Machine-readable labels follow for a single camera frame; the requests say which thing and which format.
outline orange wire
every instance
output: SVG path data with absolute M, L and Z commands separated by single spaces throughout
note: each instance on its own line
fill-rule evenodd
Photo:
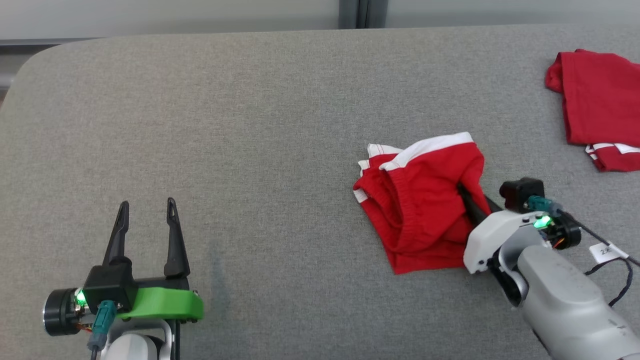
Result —
M 86 332 L 92 332 L 91 327 L 90 327 L 89 325 L 84 326 L 84 325 L 82 325 L 82 324 L 80 324 L 80 323 L 77 323 L 77 324 L 76 324 L 76 327 L 77 327 L 78 329 L 84 330 L 84 331 L 86 331 Z
M 564 238 L 561 238 L 560 240 L 558 240 L 558 242 L 554 245 L 554 249 L 563 241 L 564 241 Z

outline teal connector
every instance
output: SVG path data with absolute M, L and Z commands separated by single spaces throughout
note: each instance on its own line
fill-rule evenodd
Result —
M 102 351 L 107 343 L 107 333 L 111 325 L 113 325 L 117 311 L 116 304 L 111 300 L 104 300 L 100 303 L 91 328 L 91 337 L 86 344 L 89 350 Z
M 527 200 L 527 205 L 529 207 L 529 210 L 544 211 L 551 215 L 551 217 L 560 216 L 560 212 L 558 210 L 563 209 L 560 203 L 547 199 L 546 197 L 535 195 L 529 197 L 529 199 Z

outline green led light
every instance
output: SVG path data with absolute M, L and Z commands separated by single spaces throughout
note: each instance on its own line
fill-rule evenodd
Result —
M 80 290 L 80 292 L 76 295 L 76 304 L 78 305 L 86 304 L 86 298 L 84 297 L 84 293 L 82 292 L 82 290 Z
M 537 219 L 536 222 L 533 223 L 533 227 L 535 227 L 536 229 L 541 229 L 542 227 L 549 226 L 549 224 L 551 224 L 551 221 L 552 219 L 550 216 L 544 216 Z

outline robotic arm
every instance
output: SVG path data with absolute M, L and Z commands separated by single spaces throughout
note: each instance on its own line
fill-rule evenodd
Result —
M 460 189 L 477 224 L 465 249 L 471 272 L 489 270 L 507 299 L 552 359 L 639 360 L 640 340 L 606 303 L 602 292 L 558 250 L 580 243 L 580 226 L 561 207 L 544 199 L 542 181 L 506 182 L 500 194 L 506 210 L 478 210 Z
M 94 266 L 82 288 L 54 290 L 42 316 L 51 336 L 90 333 L 92 359 L 179 360 L 180 325 L 203 318 L 202 299 L 189 289 L 189 261 L 178 209 L 167 200 L 169 251 L 164 276 L 134 279 L 124 256 L 129 229 L 129 203 L 120 205 L 101 265 Z M 160 329 L 163 338 L 130 331 Z

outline white stripe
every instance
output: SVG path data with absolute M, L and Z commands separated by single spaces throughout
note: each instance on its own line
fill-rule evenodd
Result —
M 380 165 L 380 170 L 391 171 L 396 168 L 405 167 L 409 161 L 420 155 L 470 142 L 474 142 L 474 140 L 471 138 L 471 134 L 466 131 L 464 133 L 436 136 L 434 138 L 421 140 L 399 153 L 392 161 Z
M 371 167 L 369 160 L 360 160 L 358 161 L 358 165 L 360 166 L 361 170 L 367 170 L 368 168 Z
M 367 146 L 367 152 L 369 153 L 369 159 L 374 156 L 382 155 L 382 154 L 398 154 L 402 151 L 402 149 L 398 149 L 397 147 L 389 146 L 389 145 L 380 145 L 378 143 L 370 143 Z
M 369 160 L 360 160 L 358 161 L 358 165 L 360 166 L 360 177 L 362 177 L 362 175 L 364 174 L 364 170 L 371 167 L 371 164 L 369 164 Z
M 603 147 L 614 146 L 612 143 L 603 142 L 603 143 L 595 143 L 593 144 L 593 150 L 602 149 Z
M 353 195 L 356 195 L 356 200 L 358 201 L 358 203 L 361 203 L 369 198 L 362 189 L 353 190 Z
M 630 152 L 640 152 L 640 148 L 638 147 L 625 145 L 623 143 L 615 143 L 614 145 L 618 148 L 618 151 L 620 151 L 620 154 L 628 154 Z

